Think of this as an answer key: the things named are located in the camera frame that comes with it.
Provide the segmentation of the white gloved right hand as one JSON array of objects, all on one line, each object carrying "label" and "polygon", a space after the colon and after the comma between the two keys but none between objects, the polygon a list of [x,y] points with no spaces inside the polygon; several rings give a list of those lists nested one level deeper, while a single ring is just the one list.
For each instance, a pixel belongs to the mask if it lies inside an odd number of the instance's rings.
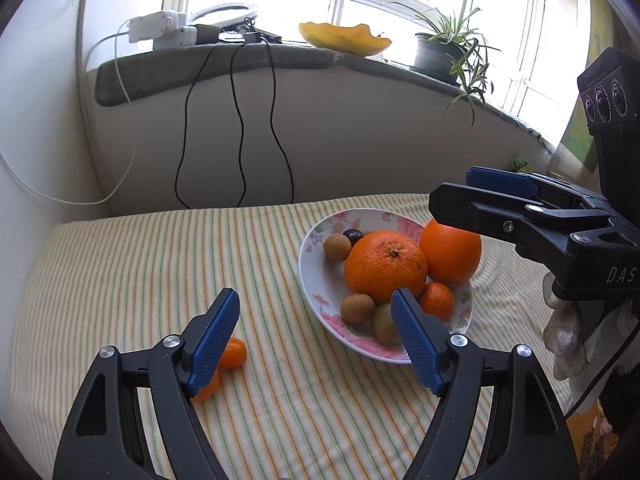
[{"label": "white gloved right hand", "polygon": [[602,302],[564,301],[552,292],[554,275],[542,281],[552,315],[544,328],[544,346],[554,355],[553,377],[567,380],[572,400],[592,401],[616,372],[627,375],[639,365],[639,319],[626,301],[608,314]]}]

